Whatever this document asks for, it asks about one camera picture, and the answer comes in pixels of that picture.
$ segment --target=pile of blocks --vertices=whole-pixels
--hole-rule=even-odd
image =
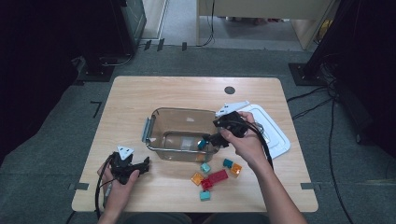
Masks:
[[[238,177],[242,170],[242,166],[227,159],[224,159],[223,166],[229,168],[231,174],[233,174],[234,177]],[[201,165],[201,171],[204,172],[204,174],[208,174],[210,170],[211,168],[206,162],[204,162]],[[222,169],[220,171],[208,175],[207,178],[205,178],[204,175],[197,172],[192,176],[191,181],[196,186],[199,185],[202,186],[203,190],[201,190],[200,192],[200,198],[201,201],[203,202],[210,200],[209,190],[212,189],[215,184],[227,178],[228,178],[227,172],[224,169]]]

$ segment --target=tabletop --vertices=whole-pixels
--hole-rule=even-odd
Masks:
[[[225,89],[232,87],[233,94]],[[224,169],[224,159],[242,166],[238,177],[219,182],[210,201],[201,202],[191,177],[200,172],[200,163],[164,161],[141,141],[143,126],[160,107],[218,111],[225,103],[250,101],[260,105],[290,140],[290,150],[274,159],[276,175],[302,212],[315,212],[318,201],[290,116],[280,81],[272,77],[116,77],[85,163],[72,202],[75,211],[93,211],[98,175],[96,171],[117,146],[134,149],[133,163],[149,156],[149,172],[135,183],[125,211],[130,212],[265,212],[256,176],[235,154],[232,145],[221,148],[208,163],[212,171]]]

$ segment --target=hand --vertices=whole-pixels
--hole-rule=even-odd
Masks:
[[[103,169],[103,164],[97,171],[97,174],[101,174]],[[101,215],[98,223],[115,223],[117,222],[121,212],[124,210],[127,205],[129,198],[131,196],[131,191],[139,177],[139,170],[135,170],[129,176],[129,180],[125,185],[122,185],[118,180],[112,181],[112,188],[110,191],[110,195],[107,198],[106,209],[105,212]],[[102,176],[102,183],[106,183],[107,181],[111,181],[114,179],[113,174],[111,174],[109,164],[107,165],[105,172]],[[103,193],[106,193],[106,190],[109,186],[110,182],[103,185]]]
[[[247,122],[254,123],[253,115],[250,112],[238,113]],[[225,140],[233,144],[235,153],[241,156],[251,168],[259,162],[267,161],[259,137],[250,129],[247,130],[243,138],[235,137],[226,129],[222,129],[220,132]]]

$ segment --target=wooden table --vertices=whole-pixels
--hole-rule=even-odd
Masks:
[[[200,16],[292,19],[303,49],[308,49],[338,0],[196,0],[196,44],[200,45]]]
[[[234,94],[225,93],[234,87]],[[96,171],[117,146],[134,148],[134,163],[150,156],[150,170],[136,182],[126,211],[134,212],[262,212],[266,211],[256,176],[246,162],[235,155],[232,145],[222,148],[209,163],[213,171],[223,169],[229,159],[242,165],[237,178],[230,177],[211,190],[211,200],[201,202],[191,182],[200,171],[196,162],[163,161],[141,142],[146,118],[159,107],[193,108],[218,111],[225,103],[249,100],[260,105],[291,142],[290,150],[274,159],[277,176],[302,212],[315,212],[318,202],[310,183],[304,157],[294,130],[280,81],[267,77],[117,77],[93,139],[80,183],[88,190],[77,190],[75,211],[93,211]]]

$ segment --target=person's left hand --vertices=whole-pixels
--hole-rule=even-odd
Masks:
[[[103,164],[97,171],[97,174],[101,174],[103,169]],[[115,223],[117,222],[121,212],[126,207],[129,202],[129,198],[131,196],[131,191],[139,177],[139,170],[135,170],[129,176],[129,180],[125,185],[122,185],[118,180],[112,181],[112,188],[110,191],[110,195],[108,195],[106,202],[105,212],[101,215],[98,223]],[[105,172],[102,176],[102,183],[106,183],[114,179],[113,174],[111,174],[109,164],[107,165]],[[106,193],[106,190],[109,186],[110,182],[103,185],[103,193]]]

